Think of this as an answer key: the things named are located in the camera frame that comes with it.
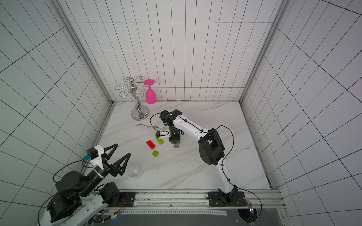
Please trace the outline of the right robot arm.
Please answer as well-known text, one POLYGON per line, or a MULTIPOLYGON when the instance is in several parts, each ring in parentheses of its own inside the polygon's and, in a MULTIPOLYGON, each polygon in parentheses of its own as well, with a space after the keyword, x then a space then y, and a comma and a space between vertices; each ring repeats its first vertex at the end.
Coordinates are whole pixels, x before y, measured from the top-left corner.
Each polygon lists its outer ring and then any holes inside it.
POLYGON ((219 188, 214 195, 207 195, 207 197, 217 203, 231 205, 238 194, 238 188, 228 178, 229 172, 224 162, 227 155, 224 153, 225 147, 218 131, 216 129, 207 130, 194 124, 179 110, 172 112, 164 110, 159 114, 159 118, 168 129, 157 131, 157 138, 169 138, 170 143, 178 145, 181 142, 181 136, 187 134, 198 142, 201 159, 206 164, 212 165, 221 177, 225 177, 223 187, 219 188))

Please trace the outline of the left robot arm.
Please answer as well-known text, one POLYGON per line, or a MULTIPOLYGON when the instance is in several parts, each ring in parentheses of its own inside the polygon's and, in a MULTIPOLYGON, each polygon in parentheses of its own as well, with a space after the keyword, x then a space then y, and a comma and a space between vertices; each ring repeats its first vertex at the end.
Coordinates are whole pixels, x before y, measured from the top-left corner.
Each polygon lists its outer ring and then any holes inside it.
POLYGON ((108 162, 117 148, 118 144, 88 149, 83 161, 91 165, 90 172, 83 175, 71 171, 56 183, 57 192, 44 202, 46 211, 38 216, 38 225, 82 226, 107 207, 119 209, 108 217, 97 219, 100 223, 116 218, 126 207, 133 207, 134 192, 122 192, 114 182, 101 184, 108 175, 122 176, 126 171, 130 153, 113 164, 108 162))

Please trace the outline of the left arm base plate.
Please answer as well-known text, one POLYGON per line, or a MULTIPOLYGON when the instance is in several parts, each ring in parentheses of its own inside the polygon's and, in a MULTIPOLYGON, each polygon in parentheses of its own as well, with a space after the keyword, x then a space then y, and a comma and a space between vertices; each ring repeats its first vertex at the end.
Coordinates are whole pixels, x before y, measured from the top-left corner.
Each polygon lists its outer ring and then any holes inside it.
POLYGON ((120 192, 116 194, 111 206, 117 208, 133 207, 135 195, 135 192, 120 192))

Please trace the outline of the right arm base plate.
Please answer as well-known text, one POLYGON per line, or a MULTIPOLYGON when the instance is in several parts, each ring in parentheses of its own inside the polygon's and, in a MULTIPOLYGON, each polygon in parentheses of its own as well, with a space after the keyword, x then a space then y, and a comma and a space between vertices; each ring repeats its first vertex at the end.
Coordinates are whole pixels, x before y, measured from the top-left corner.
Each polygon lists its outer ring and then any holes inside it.
POLYGON ((246 207, 247 201, 243 192, 235 195, 224 195, 221 192, 208 192, 206 199, 210 207, 246 207))

